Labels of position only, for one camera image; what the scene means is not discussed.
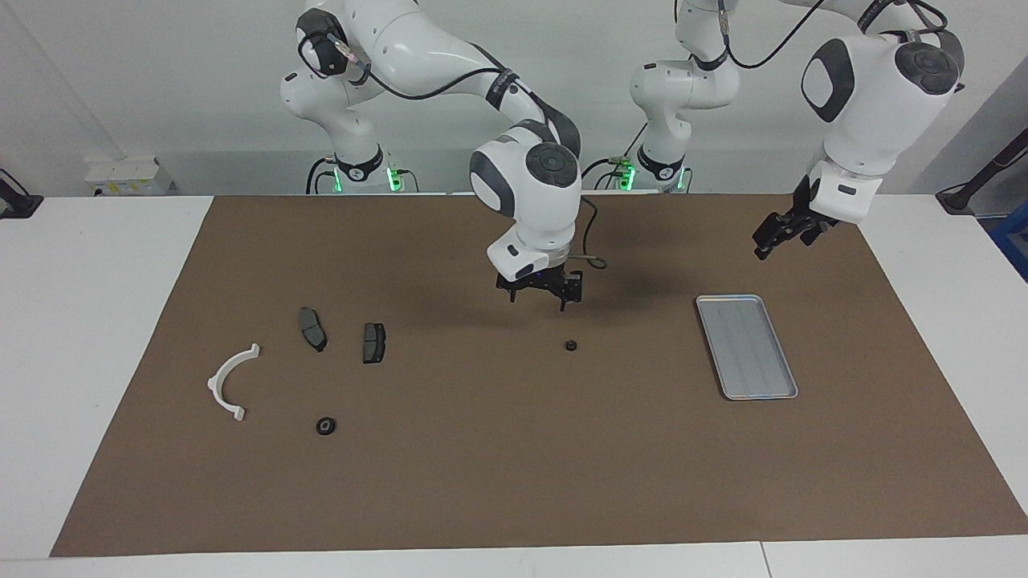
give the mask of white table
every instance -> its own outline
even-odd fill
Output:
[[[45,559],[210,204],[49,198],[0,222],[0,576],[1028,576],[1028,537]],[[860,228],[1025,508],[1028,285],[932,197],[879,196]]]

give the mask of white plastic bracket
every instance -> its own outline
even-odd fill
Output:
[[[243,407],[240,407],[238,405],[232,405],[227,401],[225,401],[225,398],[221,393],[221,389],[225,385],[225,377],[228,376],[228,373],[231,372],[232,369],[235,369],[240,364],[242,364],[245,361],[256,359],[259,355],[260,355],[260,346],[254,344],[248,351],[237,353],[232,357],[230,357],[228,361],[226,361],[221,366],[221,369],[218,369],[218,372],[215,373],[213,377],[207,381],[207,389],[211,390],[211,393],[214,394],[214,400],[218,402],[218,405],[231,411],[232,417],[235,418],[236,422],[243,421],[243,417],[246,414],[247,410],[244,409]]]

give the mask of silver tray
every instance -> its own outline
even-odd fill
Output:
[[[703,330],[725,397],[731,400],[792,399],[799,394],[793,372],[757,295],[697,297]]]

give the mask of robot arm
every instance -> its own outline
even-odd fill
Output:
[[[825,43],[803,75],[803,95],[829,124],[822,151],[798,187],[794,207],[754,234],[762,259],[784,241],[808,245],[840,221],[859,222],[898,155],[931,125],[956,89],[963,50],[945,16],[913,0],[780,0],[849,17],[865,36]],[[729,52],[738,0],[684,0],[675,35],[689,61],[645,65],[632,99],[649,124],[635,151],[636,182],[673,190],[691,129],[684,113],[728,106],[739,91]],[[943,20],[932,25],[924,10]]]
[[[726,2],[726,17],[736,4]],[[640,188],[676,187],[692,137],[687,110],[722,108],[739,94],[739,69],[726,58],[721,19],[718,0],[684,0],[675,36],[689,60],[646,64],[632,76],[632,100],[647,116],[641,144],[632,151]]]
[[[793,208],[772,213],[754,233],[762,260],[796,237],[809,246],[840,221],[859,223],[900,154],[928,130],[957,89],[963,50],[945,24],[925,28],[930,23],[915,4],[857,6],[846,0],[822,5],[852,19],[864,32],[880,33],[830,40],[807,65],[803,95],[829,132],[794,191]]]
[[[383,91],[407,100],[476,95],[514,121],[475,150],[470,167],[476,195],[515,221],[487,250],[498,286],[512,299],[528,287],[562,303],[581,299],[580,275],[563,273],[582,188],[571,119],[484,49],[436,26],[414,0],[308,1],[297,38],[309,70],[287,77],[283,99],[329,133],[340,161],[381,156],[367,122],[347,109]]]

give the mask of small black washer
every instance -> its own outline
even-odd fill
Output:
[[[335,420],[332,418],[322,418],[318,420],[318,433],[321,435],[331,435],[335,431]]]

